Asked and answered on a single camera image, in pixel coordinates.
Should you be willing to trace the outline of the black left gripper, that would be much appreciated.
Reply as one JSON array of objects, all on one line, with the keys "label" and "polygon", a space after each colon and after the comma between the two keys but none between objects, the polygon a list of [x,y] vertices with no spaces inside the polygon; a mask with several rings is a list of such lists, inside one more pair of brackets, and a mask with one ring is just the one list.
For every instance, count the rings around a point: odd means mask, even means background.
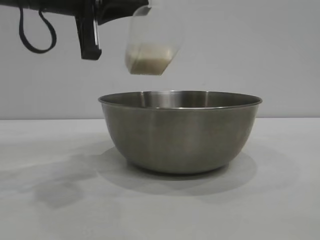
[{"label": "black left gripper", "polygon": [[[98,60],[102,54],[98,25],[131,17],[137,9],[148,4],[148,0],[101,0],[98,5],[95,0],[20,0],[18,34],[30,52],[45,54],[56,46],[57,33],[50,21],[45,18],[44,12],[70,15],[75,19],[81,58]],[[47,49],[39,49],[28,41],[24,30],[24,9],[37,10],[39,17],[47,26],[51,36],[51,44]]]}]

